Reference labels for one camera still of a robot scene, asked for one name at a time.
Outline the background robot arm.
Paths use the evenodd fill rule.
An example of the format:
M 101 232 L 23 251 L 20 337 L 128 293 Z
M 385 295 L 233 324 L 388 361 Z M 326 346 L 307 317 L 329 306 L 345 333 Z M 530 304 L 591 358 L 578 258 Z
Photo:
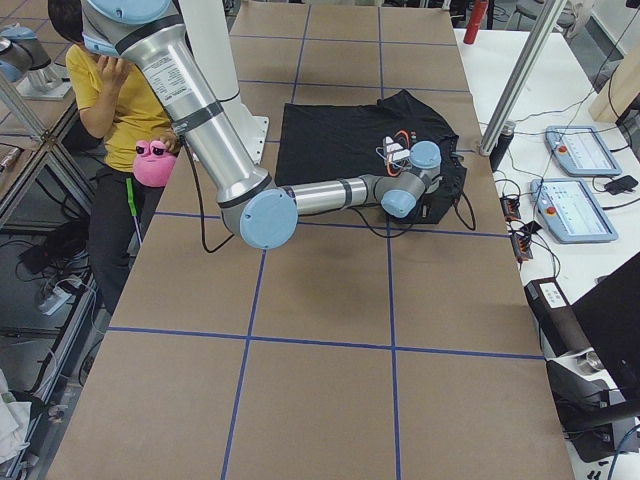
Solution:
M 30 100 L 62 100 L 71 89 L 65 67 L 56 64 L 35 32 L 19 24 L 1 28 L 1 74 Z

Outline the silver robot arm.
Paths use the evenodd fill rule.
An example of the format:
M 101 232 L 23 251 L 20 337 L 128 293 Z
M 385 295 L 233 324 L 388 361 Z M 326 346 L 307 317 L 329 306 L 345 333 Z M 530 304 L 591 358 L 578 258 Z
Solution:
M 84 42 L 95 53 L 124 58 L 143 73 L 182 137 L 217 187 L 226 228 L 257 249 L 273 249 L 294 234 L 301 215 L 379 204 L 403 218 L 441 179 L 441 153 L 417 143 L 396 177 L 362 175 L 303 185 L 275 185 L 252 160 L 222 103 L 189 51 L 184 8 L 170 1 L 85 1 Z

